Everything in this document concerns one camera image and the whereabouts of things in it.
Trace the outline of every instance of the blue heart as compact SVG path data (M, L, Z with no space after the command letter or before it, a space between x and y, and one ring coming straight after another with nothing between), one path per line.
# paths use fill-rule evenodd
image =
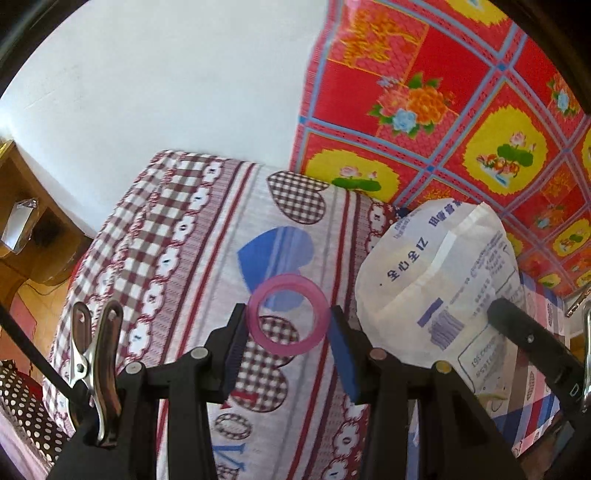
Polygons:
M314 257L310 235L300 228L280 226L260 234L238 251L242 277L251 293L267 278L282 273L300 273ZM273 312L287 312L302 303L304 297L293 291L279 291L267 298L264 306Z

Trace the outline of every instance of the pillow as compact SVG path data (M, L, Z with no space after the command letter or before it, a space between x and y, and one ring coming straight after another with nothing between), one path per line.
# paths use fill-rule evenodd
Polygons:
M0 402L24 442L31 443L47 462L59 457L67 436L49 418L45 407L17 374L14 361L0 361Z

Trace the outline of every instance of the checkered heart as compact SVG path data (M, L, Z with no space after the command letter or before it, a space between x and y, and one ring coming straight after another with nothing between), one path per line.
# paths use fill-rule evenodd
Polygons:
M267 177L267 185L275 204L289 219L303 225L322 220L326 202L319 192L326 190L328 183L291 171L278 171Z
M300 338L289 320L273 315L259 318L261 329L277 343L297 342ZM281 407L287 396L287 380L279 370L293 360L292 356L279 356L267 352L252 337L248 338L236 387L230 394L241 407L265 413Z

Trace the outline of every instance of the white paper bag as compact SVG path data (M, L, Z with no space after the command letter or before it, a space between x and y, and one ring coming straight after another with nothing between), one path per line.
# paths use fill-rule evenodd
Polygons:
M420 367L447 360L474 393L508 393L506 339L486 310L498 297L523 308L524 293L505 229L486 203L432 200L392 225L361 265L355 297L374 346Z

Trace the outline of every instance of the barcode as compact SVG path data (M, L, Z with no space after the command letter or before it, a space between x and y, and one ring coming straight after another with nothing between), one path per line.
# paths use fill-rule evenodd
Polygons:
M431 333L431 343L445 350L456 339L464 328L464 324L447 310L441 311L428 330Z

